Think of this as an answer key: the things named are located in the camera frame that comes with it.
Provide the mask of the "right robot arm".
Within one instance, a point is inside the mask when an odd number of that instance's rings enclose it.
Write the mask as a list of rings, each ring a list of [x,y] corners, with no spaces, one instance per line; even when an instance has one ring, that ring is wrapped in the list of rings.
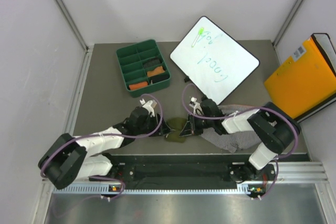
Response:
[[[264,174],[264,167],[297,142],[300,125],[272,102],[262,107],[217,106],[211,99],[189,102],[189,114],[180,136],[200,135],[219,148],[232,153],[238,149],[257,149],[250,155],[245,174],[252,180]]]

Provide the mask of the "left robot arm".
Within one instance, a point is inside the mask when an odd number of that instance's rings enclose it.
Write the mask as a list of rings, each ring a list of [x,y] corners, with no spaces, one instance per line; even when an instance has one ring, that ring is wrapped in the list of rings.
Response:
[[[141,135],[166,136],[171,132],[160,114],[138,106],[129,117],[104,131],[79,137],[62,134],[40,159],[38,168],[57,189],[91,176],[114,180],[119,168],[103,152],[125,147]]]

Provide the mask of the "green compartment tray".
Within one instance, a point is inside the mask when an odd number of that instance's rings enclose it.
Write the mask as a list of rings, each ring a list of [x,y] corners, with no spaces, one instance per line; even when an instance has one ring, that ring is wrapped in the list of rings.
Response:
[[[154,39],[145,40],[120,48],[116,51],[116,55],[122,73],[123,81],[125,83],[125,87],[131,97],[136,98],[145,93],[153,93],[169,87],[171,81],[171,73],[164,60],[163,54],[161,53]],[[155,57],[158,57],[161,60],[161,64],[150,68],[143,68],[143,63],[145,61]],[[149,70],[153,70],[158,66],[162,66],[165,70],[165,73],[170,75],[170,78],[162,82],[151,84],[150,77],[147,77],[146,72]],[[133,91],[129,89],[130,84],[142,81],[147,81],[148,86]]]

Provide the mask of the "black dotted underwear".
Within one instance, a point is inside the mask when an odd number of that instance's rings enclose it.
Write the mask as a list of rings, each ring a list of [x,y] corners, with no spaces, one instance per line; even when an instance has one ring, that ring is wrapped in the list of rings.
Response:
[[[151,58],[143,63],[143,68],[150,68],[161,64],[161,60],[158,57]]]

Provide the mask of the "olive green underwear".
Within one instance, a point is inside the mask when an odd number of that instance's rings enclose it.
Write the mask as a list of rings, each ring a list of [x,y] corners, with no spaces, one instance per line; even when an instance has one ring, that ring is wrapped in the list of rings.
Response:
[[[167,125],[171,129],[171,132],[165,136],[167,142],[172,143],[184,143],[185,136],[180,136],[180,133],[184,129],[187,119],[181,117],[170,118],[167,120]]]

